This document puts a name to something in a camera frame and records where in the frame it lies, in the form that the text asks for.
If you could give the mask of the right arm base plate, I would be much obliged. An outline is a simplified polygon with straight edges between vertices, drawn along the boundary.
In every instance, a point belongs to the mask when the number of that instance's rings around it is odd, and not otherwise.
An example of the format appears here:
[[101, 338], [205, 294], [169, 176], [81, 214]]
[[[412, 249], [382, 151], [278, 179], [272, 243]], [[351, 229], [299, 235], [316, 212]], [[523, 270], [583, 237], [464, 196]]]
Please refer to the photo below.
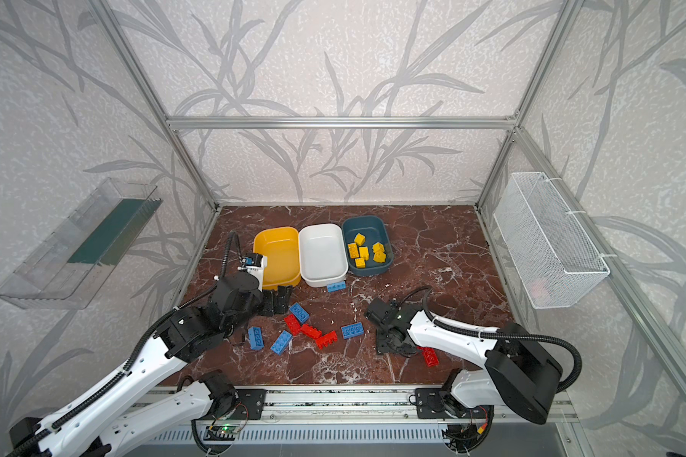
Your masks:
[[445, 420], [453, 416], [447, 411], [439, 388], [416, 388], [408, 396], [420, 420]]

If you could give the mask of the yellow long brick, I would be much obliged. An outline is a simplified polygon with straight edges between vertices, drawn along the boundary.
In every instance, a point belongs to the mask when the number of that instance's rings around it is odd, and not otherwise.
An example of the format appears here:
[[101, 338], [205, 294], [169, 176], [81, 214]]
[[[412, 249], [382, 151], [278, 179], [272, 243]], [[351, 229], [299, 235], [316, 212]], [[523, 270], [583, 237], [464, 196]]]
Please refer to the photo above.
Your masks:
[[350, 243], [348, 245], [348, 252], [349, 252], [349, 256], [351, 259], [358, 259], [358, 257], [359, 257], [358, 244], [357, 243]]

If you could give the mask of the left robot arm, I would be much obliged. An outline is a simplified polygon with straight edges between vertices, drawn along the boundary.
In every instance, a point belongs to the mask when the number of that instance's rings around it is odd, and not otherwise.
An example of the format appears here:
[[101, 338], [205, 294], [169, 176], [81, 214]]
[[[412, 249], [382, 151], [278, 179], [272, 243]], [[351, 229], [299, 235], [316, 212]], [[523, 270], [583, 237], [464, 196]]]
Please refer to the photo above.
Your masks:
[[259, 315], [263, 276], [261, 267], [242, 267], [217, 280], [207, 304], [163, 315], [115, 371], [62, 409], [13, 426], [11, 455], [123, 456], [181, 423], [234, 412], [236, 389], [220, 371], [137, 411], [131, 406]]

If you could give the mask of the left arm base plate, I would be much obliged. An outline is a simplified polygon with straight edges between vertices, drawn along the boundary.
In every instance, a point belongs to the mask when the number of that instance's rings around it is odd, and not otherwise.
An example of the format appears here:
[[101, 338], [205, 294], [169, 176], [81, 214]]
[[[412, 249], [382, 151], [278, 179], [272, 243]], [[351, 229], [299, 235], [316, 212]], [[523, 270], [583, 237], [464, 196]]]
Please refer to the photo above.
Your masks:
[[226, 393], [220, 400], [213, 401], [208, 417], [218, 420], [259, 420], [266, 395], [264, 388], [242, 388]]

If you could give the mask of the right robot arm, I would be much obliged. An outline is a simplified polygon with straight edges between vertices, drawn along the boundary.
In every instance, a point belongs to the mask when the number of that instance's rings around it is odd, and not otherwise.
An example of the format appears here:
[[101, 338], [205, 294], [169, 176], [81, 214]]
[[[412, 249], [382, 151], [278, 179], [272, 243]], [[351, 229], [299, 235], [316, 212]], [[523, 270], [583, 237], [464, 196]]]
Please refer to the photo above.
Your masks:
[[556, 395], [581, 375], [583, 361], [571, 343], [526, 331], [517, 323], [482, 327], [437, 315], [427, 304], [373, 300], [366, 319], [375, 327], [380, 354], [412, 357], [425, 348], [478, 367], [449, 375], [439, 395], [453, 417], [480, 407], [508, 407], [533, 424], [547, 422]]

